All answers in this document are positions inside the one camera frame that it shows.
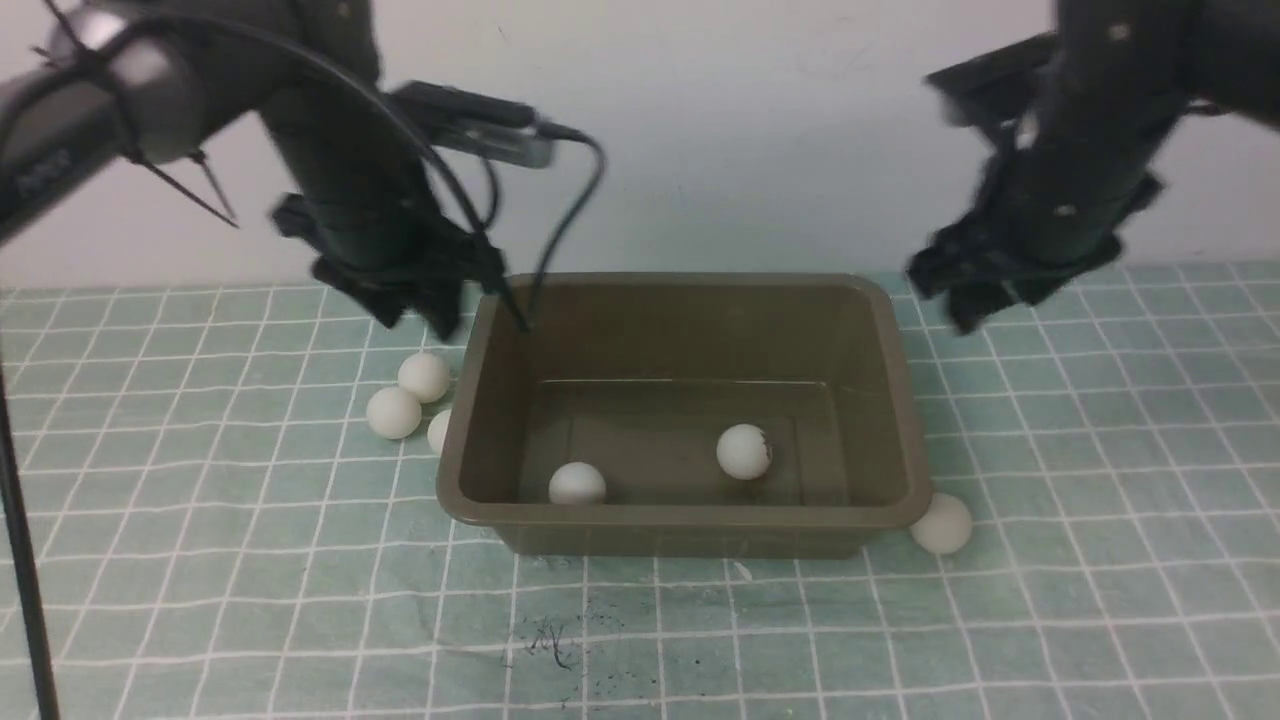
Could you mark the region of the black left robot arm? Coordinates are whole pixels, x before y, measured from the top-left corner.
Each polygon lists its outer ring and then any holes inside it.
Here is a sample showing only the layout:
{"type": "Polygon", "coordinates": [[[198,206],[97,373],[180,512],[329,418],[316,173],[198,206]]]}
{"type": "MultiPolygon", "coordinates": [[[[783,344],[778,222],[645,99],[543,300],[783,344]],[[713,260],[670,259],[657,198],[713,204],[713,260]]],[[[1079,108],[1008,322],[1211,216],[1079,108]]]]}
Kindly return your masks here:
{"type": "Polygon", "coordinates": [[[3,82],[3,238],[122,159],[172,184],[255,114],[296,192],[276,232],[312,278],[387,328],[413,311],[444,340],[463,287],[516,309],[506,261],[428,135],[378,85],[367,1],[83,1],[55,10],[41,67],[3,82]]]}

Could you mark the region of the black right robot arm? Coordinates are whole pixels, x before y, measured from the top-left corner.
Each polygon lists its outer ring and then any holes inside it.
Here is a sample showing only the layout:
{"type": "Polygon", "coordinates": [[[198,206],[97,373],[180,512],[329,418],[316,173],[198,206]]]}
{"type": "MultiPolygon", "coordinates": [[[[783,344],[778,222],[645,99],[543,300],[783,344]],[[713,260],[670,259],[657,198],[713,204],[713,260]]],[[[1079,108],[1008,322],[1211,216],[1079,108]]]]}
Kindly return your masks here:
{"type": "Polygon", "coordinates": [[[1115,263],[1120,225],[1162,191],[1151,163],[1183,118],[1277,126],[1275,1],[1057,1],[1053,18],[925,77],[946,122],[993,149],[972,206],[906,269],[959,334],[1115,263]]]}

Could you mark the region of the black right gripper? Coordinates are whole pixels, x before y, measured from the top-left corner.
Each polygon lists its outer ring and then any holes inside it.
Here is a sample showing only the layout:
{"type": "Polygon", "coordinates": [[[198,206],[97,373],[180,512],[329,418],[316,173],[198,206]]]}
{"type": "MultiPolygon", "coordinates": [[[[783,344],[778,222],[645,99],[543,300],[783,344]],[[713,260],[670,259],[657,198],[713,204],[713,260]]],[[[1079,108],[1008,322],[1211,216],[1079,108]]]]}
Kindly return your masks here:
{"type": "Polygon", "coordinates": [[[1124,246],[1115,231],[1084,258],[1065,265],[1033,261],[1015,254],[991,229],[1002,179],[987,176],[973,208],[937,231],[906,265],[906,278],[924,300],[943,296],[945,314],[959,334],[1015,305],[1037,306],[1080,275],[1120,259],[1124,246]]]}

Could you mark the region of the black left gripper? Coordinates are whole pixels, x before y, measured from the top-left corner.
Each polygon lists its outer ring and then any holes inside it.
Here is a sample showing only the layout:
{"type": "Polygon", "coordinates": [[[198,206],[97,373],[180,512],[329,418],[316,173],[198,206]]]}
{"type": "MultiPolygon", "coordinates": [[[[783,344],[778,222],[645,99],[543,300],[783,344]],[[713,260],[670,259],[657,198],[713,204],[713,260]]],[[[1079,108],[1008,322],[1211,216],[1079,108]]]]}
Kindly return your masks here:
{"type": "Polygon", "coordinates": [[[461,327],[466,284],[507,297],[502,251],[442,214],[419,218],[411,225],[410,250],[375,268],[357,266],[328,249],[319,222],[298,193],[282,197],[271,210],[271,223],[278,234],[301,240],[317,252],[310,268],[315,281],[353,301],[387,329],[412,311],[440,340],[452,340],[461,327]]]}

